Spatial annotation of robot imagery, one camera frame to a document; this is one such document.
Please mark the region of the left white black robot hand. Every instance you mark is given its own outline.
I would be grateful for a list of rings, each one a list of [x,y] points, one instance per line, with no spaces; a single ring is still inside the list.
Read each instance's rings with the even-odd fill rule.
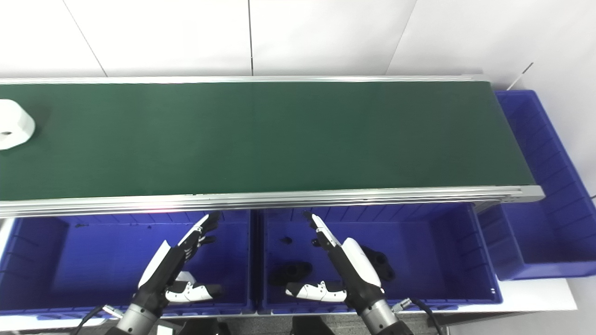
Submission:
[[[219,211],[203,216],[176,246],[164,241],[143,272],[132,304],[157,312],[169,303],[202,302],[221,296],[220,284],[196,282],[194,276],[182,270],[198,248],[215,241],[207,233],[217,229],[220,216]]]

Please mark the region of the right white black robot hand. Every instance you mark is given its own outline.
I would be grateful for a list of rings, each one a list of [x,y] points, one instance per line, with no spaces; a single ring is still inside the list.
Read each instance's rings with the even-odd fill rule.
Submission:
[[[310,301],[343,302],[359,315],[371,310],[375,303],[385,301],[380,278],[360,245],[353,238],[339,242],[316,214],[305,211],[304,217],[316,231],[320,247],[326,252],[341,280],[321,281],[316,285],[290,282],[285,286],[285,294]]]

